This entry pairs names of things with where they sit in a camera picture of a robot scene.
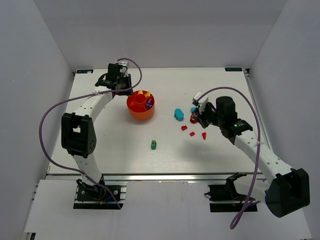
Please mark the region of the green small lego piece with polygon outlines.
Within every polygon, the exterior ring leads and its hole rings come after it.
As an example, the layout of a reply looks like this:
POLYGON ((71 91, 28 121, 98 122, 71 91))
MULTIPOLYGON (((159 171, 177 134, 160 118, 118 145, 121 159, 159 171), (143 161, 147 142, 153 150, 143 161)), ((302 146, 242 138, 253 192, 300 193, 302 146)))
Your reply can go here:
POLYGON ((151 148, 152 150, 155 150, 155 149, 157 148, 157 142, 156 142, 155 140, 152 140, 152 141, 151 141, 150 148, 151 148))

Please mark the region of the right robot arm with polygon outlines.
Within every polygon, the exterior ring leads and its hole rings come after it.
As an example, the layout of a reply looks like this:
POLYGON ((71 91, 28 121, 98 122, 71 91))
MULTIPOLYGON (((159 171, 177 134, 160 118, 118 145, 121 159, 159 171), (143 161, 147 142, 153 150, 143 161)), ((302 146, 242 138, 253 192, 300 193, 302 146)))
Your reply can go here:
POLYGON ((271 213, 281 218, 310 204, 309 175, 303 169, 294 169, 281 160, 267 146, 260 144, 252 126, 238 118, 236 105, 229 96, 216 99, 216 104, 208 97, 201 98, 197 92, 192 103, 196 106, 194 119, 203 128, 210 125, 219 127, 222 135, 240 149, 253 163, 265 181, 256 181, 251 188, 252 177, 245 173, 235 173, 225 184, 211 185, 207 192, 214 202, 239 200, 251 193, 250 200, 265 203, 271 213))

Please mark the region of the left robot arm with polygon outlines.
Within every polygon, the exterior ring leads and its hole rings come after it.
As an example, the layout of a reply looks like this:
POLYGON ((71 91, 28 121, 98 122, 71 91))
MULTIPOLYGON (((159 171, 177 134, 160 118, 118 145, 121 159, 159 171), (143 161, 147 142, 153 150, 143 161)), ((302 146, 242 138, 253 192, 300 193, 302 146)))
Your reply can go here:
POLYGON ((93 96, 76 111, 65 113, 61 118, 61 146, 75 160, 82 172, 82 181, 87 185, 101 184, 103 178, 94 157, 97 145, 94 122, 114 96, 131 95, 133 90, 127 90, 131 86, 127 63, 110 63, 107 73, 95 83, 93 96))

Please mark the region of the red flower lego brick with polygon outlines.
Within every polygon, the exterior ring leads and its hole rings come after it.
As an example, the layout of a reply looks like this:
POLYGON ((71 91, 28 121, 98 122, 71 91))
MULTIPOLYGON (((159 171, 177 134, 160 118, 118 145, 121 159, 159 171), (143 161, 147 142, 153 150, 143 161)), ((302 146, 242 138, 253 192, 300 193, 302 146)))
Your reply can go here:
POLYGON ((193 124, 196 124, 196 123, 198 122, 196 119, 194 119, 194 115, 193 115, 193 114, 190 116, 189 121, 190 121, 191 123, 193 123, 193 124))

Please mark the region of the small teal lego brick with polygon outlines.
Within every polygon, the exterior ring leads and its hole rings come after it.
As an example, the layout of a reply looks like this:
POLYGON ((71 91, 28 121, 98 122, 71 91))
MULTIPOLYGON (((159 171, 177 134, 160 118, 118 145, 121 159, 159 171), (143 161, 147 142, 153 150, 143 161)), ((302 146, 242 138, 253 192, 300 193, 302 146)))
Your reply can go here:
POLYGON ((196 107, 192 107, 192 108, 190 109, 190 112, 193 114, 193 113, 195 112, 195 109, 196 109, 196 107))

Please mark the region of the red slope lego piece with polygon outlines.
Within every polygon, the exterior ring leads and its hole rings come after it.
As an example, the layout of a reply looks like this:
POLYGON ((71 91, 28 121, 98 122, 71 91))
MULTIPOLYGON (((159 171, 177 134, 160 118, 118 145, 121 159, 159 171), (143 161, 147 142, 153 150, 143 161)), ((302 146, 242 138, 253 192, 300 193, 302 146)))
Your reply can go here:
POLYGON ((203 132, 202 133, 202 138, 205 140, 207 138, 207 133, 206 132, 203 132))

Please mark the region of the red arch lego piece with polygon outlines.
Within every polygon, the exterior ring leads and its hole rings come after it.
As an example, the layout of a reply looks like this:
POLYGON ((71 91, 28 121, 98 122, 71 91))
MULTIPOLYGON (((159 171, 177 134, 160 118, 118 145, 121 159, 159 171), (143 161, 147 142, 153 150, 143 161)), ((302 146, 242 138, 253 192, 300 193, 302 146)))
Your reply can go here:
POLYGON ((182 127, 181 127, 181 130, 182 131, 185 131, 185 130, 187 130, 188 129, 188 127, 186 126, 186 125, 183 125, 182 127))

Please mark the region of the orange divided round container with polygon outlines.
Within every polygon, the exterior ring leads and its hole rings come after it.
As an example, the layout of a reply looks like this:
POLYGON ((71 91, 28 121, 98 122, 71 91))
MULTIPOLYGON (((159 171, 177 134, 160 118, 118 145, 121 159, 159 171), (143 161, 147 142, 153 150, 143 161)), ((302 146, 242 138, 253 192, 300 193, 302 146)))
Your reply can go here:
POLYGON ((135 91, 131 96, 129 96, 126 100, 127 109, 130 115, 139 121, 145 121, 150 119, 155 112, 155 98, 154 96, 150 95, 150 97, 146 98, 145 93, 149 92, 146 90, 143 91, 143 94, 138 94, 138 91, 135 91), (153 106, 150 109, 146 108, 148 100, 152 98, 153 106))

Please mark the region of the teal rounded lego brick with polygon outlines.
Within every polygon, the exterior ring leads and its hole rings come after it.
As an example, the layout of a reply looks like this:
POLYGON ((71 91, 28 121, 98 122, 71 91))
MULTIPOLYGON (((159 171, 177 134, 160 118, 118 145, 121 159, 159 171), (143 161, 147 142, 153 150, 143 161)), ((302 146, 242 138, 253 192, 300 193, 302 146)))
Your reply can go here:
POLYGON ((180 108, 176 108, 174 110, 174 117, 177 121, 183 121, 184 120, 184 113, 180 108))

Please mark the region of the left blue table label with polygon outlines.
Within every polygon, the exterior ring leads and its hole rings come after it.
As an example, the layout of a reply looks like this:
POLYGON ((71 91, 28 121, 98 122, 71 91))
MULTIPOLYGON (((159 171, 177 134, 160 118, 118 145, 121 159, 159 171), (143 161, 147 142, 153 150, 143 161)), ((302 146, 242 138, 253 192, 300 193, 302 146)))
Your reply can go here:
POLYGON ((76 74, 92 74, 93 72, 93 69, 78 69, 76 74))

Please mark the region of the blue table label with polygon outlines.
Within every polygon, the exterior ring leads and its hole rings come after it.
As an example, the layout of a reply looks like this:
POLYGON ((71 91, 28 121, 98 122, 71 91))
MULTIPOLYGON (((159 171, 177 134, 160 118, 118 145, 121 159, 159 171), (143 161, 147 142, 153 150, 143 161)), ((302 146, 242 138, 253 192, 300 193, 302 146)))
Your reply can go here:
POLYGON ((78 69, 76 74, 92 74, 93 72, 93 69, 78 69))
POLYGON ((241 67, 225 67, 224 68, 226 72, 242 72, 241 67))

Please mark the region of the right blue table label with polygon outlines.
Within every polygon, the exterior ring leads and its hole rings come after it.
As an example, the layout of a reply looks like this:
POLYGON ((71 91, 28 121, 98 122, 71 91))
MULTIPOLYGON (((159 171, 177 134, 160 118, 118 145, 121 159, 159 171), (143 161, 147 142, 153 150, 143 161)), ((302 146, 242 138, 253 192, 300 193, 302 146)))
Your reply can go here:
POLYGON ((226 72, 242 72, 241 67, 225 67, 224 68, 226 72))

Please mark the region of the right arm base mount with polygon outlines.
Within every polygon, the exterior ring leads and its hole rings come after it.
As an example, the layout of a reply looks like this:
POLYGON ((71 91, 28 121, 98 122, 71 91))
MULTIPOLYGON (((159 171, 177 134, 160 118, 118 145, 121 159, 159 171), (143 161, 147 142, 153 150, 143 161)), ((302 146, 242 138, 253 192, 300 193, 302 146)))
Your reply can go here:
POLYGON ((238 213, 245 204, 247 191, 240 194, 235 182, 245 177, 246 173, 214 174, 207 182, 207 191, 203 194, 209 200, 211 213, 238 213))

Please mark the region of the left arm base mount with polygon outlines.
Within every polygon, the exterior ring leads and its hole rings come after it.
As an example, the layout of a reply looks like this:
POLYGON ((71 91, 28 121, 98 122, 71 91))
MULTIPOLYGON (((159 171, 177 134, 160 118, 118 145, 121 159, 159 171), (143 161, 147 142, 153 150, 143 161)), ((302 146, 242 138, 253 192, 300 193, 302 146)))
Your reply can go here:
MULTIPOLYGON (((96 185, 83 183, 81 179, 76 180, 77 188, 74 197, 73 209, 76 210, 119 210, 112 195, 105 189, 96 185)), ((107 185, 119 206, 124 205, 126 198, 126 186, 107 185)))

